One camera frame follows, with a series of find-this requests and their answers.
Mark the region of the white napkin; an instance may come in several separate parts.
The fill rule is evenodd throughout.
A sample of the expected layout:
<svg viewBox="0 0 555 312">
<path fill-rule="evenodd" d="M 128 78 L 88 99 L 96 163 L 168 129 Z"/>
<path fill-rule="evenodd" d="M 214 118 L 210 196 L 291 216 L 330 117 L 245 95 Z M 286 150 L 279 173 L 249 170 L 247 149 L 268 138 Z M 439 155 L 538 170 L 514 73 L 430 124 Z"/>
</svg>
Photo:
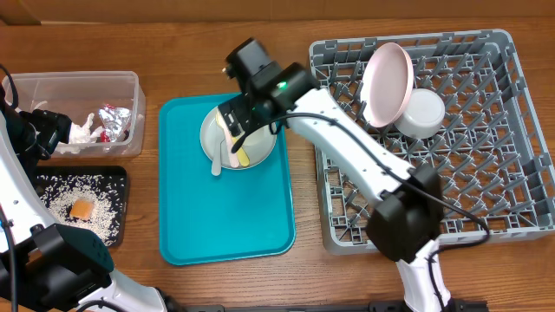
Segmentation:
<svg viewBox="0 0 555 312">
<path fill-rule="evenodd" d="M 86 122 L 82 125 L 71 124 L 69 132 L 69 142 L 59 143 L 55 149 L 57 153 L 65 154 L 78 154 L 81 150 L 81 144 L 95 143 L 104 131 L 103 126 L 97 127 L 94 131 L 91 130 L 93 125 L 94 113 L 90 113 Z"/>
</svg>

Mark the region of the small red wrapper piece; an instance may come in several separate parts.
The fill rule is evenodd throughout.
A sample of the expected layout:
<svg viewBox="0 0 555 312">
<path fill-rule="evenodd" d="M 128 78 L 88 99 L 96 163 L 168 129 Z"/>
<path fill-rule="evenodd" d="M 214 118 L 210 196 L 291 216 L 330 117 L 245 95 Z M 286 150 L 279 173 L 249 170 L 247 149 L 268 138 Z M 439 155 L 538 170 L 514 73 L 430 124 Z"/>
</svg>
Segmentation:
<svg viewBox="0 0 555 312">
<path fill-rule="evenodd" d="M 100 136 L 101 142 L 109 143 L 110 138 L 108 137 L 107 133 L 103 131 Z"/>
</svg>

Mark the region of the silver red wrapper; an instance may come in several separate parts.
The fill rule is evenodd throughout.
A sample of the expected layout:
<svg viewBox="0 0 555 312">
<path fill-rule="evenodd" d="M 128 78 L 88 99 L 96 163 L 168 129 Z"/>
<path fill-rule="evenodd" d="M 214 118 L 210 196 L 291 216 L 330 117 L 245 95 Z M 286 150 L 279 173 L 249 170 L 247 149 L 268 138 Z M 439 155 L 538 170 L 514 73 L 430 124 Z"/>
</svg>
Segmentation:
<svg viewBox="0 0 555 312">
<path fill-rule="evenodd" d="M 125 107 L 114 107 L 105 104 L 99 110 L 99 117 L 104 131 L 110 138 L 110 142 L 123 141 L 128 137 L 132 111 Z"/>
</svg>

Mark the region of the orange food cube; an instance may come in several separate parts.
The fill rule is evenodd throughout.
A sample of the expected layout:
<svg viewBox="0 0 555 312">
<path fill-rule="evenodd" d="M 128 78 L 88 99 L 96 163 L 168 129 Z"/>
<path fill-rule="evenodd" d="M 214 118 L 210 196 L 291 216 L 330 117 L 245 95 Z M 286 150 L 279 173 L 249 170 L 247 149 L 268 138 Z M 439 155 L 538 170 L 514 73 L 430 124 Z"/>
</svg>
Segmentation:
<svg viewBox="0 0 555 312">
<path fill-rule="evenodd" d="M 93 202 L 84 199 L 77 199 L 69 212 L 69 216 L 72 218 L 79 218 L 81 220 L 89 220 L 94 208 L 95 204 Z"/>
</svg>

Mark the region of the large white plate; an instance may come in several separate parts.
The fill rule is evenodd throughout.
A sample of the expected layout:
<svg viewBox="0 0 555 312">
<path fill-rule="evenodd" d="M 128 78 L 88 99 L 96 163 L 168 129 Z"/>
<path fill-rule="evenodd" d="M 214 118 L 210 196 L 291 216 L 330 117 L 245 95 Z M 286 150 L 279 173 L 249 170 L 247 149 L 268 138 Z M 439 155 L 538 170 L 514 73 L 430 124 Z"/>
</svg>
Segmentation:
<svg viewBox="0 0 555 312">
<path fill-rule="evenodd" d="M 408 105 L 413 79 L 412 60 L 404 48 L 394 42 L 378 48 L 361 79 L 364 119 L 372 127 L 385 127 L 397 120 Z"/>
</svg>

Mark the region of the small grey bowl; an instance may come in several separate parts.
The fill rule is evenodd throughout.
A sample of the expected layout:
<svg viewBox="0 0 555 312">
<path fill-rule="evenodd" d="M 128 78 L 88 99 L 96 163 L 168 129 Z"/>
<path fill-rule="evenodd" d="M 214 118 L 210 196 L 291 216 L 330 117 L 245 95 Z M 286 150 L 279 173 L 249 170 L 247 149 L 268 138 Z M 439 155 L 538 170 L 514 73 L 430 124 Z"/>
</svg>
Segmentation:
<svg viewBox="0 0 555 312">
<path fill-rule="evenodd" d="M 394 125 L 405 136 L 427 139 L 440 130 L 444 116 L 445 104 L 442 98 L 431 90 L 416 88 Z"/>
</svg>

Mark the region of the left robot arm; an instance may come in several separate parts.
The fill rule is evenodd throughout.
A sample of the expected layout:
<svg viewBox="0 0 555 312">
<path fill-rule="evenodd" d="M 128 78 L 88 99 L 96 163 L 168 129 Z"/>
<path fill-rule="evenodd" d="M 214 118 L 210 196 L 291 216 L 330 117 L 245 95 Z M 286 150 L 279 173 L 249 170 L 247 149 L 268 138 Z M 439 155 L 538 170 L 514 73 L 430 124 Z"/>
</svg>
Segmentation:
<svg viewBox="0 0 555 312">
<path fill-rule="evenodd" d="M 180 311 L 170 295 L 119 272 L 90 230 L 59 224 L 31 183 L 39 161 L 69 140 L 64 114 L 1 101 L 1 296 L 12 310 Z"/>
</svg>

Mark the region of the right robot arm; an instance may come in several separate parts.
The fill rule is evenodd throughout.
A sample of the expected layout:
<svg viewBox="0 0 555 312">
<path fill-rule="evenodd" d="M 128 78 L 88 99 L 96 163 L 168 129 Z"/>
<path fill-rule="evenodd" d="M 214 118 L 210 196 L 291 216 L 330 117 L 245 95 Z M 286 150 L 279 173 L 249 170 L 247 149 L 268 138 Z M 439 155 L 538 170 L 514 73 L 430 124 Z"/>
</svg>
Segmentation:
<svg viewBox="0 0 555 312">
<path fill-rule="evenodd" d="M 411 166 L 372 139 L 320 88 L 302 65 L 281 68 L 264 46 L 249 38 L 226 58 L 225 73 L 241 94 L 219 110 L 237 153 L 262 127 L 288 127 L 324 152 L 370 204 L 366 226 L 373 245 L 395 262 L 409 311 L 446 311 L 451 294 L 439 264 L 444 218 L 439 175 Z"/>
</svg>

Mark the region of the grey dishwasher rack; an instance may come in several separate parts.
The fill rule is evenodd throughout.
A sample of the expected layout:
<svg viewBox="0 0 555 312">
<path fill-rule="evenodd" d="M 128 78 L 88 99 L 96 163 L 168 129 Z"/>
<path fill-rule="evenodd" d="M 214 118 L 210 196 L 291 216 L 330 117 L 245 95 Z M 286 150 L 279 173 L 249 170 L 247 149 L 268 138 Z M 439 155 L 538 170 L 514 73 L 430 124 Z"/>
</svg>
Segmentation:
<svg viewBox="0 0 555 312">
<path fill-rule="evenodd" d="M 402 46 L 414 88 L 437 93 L 445 119 L 429 139 L 372 127 L 362 116 L 362 73 L 376 49 Z M 511 35 L 503 29 L 313 42 L 310 69 L 369 135 L 413 166 L 432 165 L 444 200 L 479 217 L 489 242 L 532 240 L 554 232 L 554 164 Z M 356 186 L 316 149 L 324 248 L 335 255 L 376 252 L 366 236 L 370 207 Z"/>
</svg>

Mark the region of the grey round plate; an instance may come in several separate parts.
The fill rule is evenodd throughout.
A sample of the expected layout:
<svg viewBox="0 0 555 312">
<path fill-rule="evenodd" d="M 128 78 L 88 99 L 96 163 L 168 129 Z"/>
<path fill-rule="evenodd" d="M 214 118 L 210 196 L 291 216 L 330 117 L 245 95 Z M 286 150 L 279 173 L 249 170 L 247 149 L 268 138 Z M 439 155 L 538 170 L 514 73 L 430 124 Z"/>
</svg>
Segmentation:
<svg viewBox="0 0 555 312">
<path fill-rule="evenodd" d="M 203 120 L 200 128 L 200 144 L 205 155 L 211 161 L 213 156 L 214 134 L 217 130 L 220 130 L 224 134 L 224 131 L 218 126 L 216 121 L 217 111 L 217 107 L 212 109 Z M 271 154 L 276 141 L 277 137 L 271 135 L 267 127 L 258 129 L 255 133 L 250 135 L 241 146 L 246 152 L 250 160 L 250 164 L 247 167 L 239 166 L 238 168 L 232 168 L 228 159 L 224 135 L 224 140 L 221 143 L 221 169 L 242 170 L 258 165 Z"/>
</svg>

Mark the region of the yellow plastic fork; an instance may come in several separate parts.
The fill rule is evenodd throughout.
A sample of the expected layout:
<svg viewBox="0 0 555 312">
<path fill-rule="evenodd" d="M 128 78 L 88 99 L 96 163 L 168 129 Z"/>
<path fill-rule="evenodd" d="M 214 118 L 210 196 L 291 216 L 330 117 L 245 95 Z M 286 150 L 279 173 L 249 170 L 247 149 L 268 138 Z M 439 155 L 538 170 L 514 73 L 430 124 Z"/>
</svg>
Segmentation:
<svg viewBox="0 0 555 312">
<path fill-rule="evenodd" d="M 230 133 L 230 131 L 229 131 L 229 129 L 228 129 L 226 123 L 225 123 L 225 120 L 223 118 L 223 115 L 220 111 L 217 111 L 216 121 L 217 121 L 218 126 L 221 127 L 222 130 L 224 131 L 224 134 L 228 133 L 228 134 L 231 135 L 231 133 Z M 232 137 L 232 143 L 234 144 L 236 141 L 237 140 L 234 137 Z M 240 147 L 235 152 L 235 154 L 238 157 L 239 166 L 247 167 L 248 165 L 250 165 L 250 160 L 249 160 L 246 152 L 243 150 L 242 147 Z"/>
</svg>

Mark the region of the clear plastic bin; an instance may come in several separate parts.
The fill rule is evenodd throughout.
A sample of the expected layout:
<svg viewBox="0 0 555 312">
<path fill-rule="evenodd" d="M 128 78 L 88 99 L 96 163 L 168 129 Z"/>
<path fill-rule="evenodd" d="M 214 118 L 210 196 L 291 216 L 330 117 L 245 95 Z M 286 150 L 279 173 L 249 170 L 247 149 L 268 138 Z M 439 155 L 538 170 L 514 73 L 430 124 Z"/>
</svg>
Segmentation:
<svg viewBox="0 0 555 312">
<path fill-rule="evenodd" d="M 73 123 L 82 126 L 90 113 L 94 113 L 91 130 L 102 126 L 99 110 L 105 104 L 125 107 L 132 111 L 128 137 L 123 141 L 81 144 L 78 154 L 57 153 L 54 158 L 130 157 L 140 154 L 144 138 L 146 97 L 133 71 L 77 71 L 13 74 L 2 78 L 5 99 L 13 101 L 10 83 L 18 93 L 18 108 L 32 112 L 49 110 L 67 115 Z"/>
</svg>

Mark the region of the black plastic tray bin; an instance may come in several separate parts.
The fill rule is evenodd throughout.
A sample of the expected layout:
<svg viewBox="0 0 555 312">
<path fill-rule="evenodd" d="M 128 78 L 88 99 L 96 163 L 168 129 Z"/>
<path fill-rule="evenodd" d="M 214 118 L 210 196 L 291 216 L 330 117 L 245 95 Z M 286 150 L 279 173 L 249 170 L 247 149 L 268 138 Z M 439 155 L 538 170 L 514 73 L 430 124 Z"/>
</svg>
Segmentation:
<svg viewBox="0 0 555 312">
<path fill-rule="evenodd" d="M 130 179 L 121 166 L 39 166 L 31 180 L 59 224 L 94 232 L 108 247 L 123 240 Z M 94 205 L 88 218 L 71 214 L 77 200 Z"/>
</svg>

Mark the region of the spilled white rice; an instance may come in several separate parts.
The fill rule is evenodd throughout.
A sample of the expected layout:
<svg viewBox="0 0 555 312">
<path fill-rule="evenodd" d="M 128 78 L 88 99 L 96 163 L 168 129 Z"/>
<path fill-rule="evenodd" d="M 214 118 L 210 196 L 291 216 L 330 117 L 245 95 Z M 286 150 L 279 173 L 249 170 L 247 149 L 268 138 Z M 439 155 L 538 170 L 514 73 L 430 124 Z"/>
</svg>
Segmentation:
<svg viewBox="0 0 555 312">
<path fill-rule="evenodd" d="M 122 240 L 127 178 L 100 174 L 40 174 L 39 199 L 60 224 L 95 233 L 107 247 Z"/>
</svg>

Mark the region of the teal serving tray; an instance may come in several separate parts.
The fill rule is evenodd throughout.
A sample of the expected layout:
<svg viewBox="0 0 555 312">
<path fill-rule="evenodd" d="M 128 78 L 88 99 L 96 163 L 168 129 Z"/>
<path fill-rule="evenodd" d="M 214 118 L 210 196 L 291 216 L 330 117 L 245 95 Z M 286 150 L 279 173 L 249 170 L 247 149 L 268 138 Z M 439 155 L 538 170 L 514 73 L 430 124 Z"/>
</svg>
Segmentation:
<svg viewBox="0 0 555 312">
<path fill-rule="evenodd" d="M 201 130 L 214 108 L 232 98 L 175 98 L 159 114 L 160 253 L 174 265 L 283 254 L 296 238 L 284 133 L 259 164 L 211 173 Z"/>
</svg>

